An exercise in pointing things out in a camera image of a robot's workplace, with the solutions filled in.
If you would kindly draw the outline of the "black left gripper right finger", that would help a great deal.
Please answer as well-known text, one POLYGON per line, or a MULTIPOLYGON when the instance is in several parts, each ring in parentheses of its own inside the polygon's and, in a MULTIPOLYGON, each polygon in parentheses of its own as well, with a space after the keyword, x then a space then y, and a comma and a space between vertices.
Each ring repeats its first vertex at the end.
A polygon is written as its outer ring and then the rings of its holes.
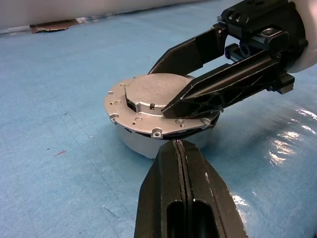
POLYGON ((248 238, 229 189, 193 143, 179 140, 186 238, 248 238))

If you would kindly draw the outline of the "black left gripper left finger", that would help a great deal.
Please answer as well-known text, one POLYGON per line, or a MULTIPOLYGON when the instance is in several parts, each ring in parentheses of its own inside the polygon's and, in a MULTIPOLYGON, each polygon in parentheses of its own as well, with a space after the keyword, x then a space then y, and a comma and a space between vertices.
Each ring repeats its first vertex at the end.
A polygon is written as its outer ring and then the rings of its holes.
POLYGON ((176 141, 161 146, 139 192, 134 238, 185 238, 176 141))

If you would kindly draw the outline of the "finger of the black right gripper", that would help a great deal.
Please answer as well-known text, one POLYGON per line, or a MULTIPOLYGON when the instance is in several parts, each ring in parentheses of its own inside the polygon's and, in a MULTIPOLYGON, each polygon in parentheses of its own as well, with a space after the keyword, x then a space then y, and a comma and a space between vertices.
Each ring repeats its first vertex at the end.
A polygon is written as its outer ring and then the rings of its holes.
POLYGON ((153 73, 189 74, 224 54, 226 27, 213 26, 168 49, 149 71, 153 73))
POLYGON ((192 80, 162 110, 168 119, 192 119, 222 110, 273 87, 280 73, 280 57, 262 51, 225 64, 192 80))

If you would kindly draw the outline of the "silver motor cover plate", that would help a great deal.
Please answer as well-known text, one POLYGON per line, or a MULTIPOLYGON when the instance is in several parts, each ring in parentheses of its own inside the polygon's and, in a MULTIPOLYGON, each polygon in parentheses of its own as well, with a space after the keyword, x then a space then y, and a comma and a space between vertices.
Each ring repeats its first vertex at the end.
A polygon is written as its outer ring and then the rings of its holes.
POLYGON ((191 81, 192 76, 170 73, 141 75, 115 84, 105 97, 110 120, 131 129, 140 113, 162 114, 162 109, 191 81))

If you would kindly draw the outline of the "brown tape strip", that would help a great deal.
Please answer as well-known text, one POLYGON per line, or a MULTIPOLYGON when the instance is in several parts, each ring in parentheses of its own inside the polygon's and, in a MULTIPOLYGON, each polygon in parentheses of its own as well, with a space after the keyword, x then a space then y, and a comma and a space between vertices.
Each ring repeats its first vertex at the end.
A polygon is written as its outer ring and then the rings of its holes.
POLYGON ((30 31, 32 34, 40 33, 40 32, 56 32, 67 30, 73 25, 78 24, 76 19, 55 21, 55 22, 47 22, 41 24, 30 25, 30 31))

